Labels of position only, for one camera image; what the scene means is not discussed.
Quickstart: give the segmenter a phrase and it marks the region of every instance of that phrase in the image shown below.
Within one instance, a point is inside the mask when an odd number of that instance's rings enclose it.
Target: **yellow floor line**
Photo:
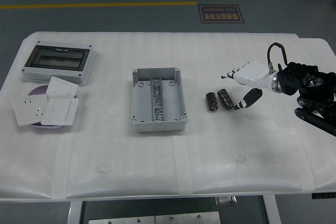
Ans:
[[[42,5],[0,5],[0,9],[33,8],[77,8],[77,7],[123,7],[123,6],[172,6],[197,5],[197,2],[140,2],[140,3],[88,3],[88,4],[42,4]]]

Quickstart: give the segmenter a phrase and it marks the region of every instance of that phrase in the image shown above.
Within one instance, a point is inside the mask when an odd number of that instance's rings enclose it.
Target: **open junction box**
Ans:
[[[132,115],[136,132],[183,130],[188,117],[179,68],[133,69]]]

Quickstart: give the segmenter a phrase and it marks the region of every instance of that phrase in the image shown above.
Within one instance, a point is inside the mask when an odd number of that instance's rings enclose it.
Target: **warning sign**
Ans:
[[[198,5],[202,23],[244,23],[238,5]]]

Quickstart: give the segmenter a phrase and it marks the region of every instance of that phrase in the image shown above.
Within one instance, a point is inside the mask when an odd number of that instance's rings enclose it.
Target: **table leg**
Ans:
[[[273,194],[263,195],[269,224],[281,224],[277,202]]]
[[[82,212],[82,201],[72,201],[70,203],[70,210],[67,224],[79,224],[81,212]]]

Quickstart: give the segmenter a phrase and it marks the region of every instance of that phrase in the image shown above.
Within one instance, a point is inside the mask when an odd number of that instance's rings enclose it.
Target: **screw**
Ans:
[[[303,114],[301,111],[295,110],[295,115],[296,115],[299,119],[302,119],[302,120],[305,119],[304,114]]]
[[[304,99],[302,99],[302,98],[298,98],[298,104],[301,106],[301,107],[304,107],[304,106],[306,106],[306,102],[304,101]]]

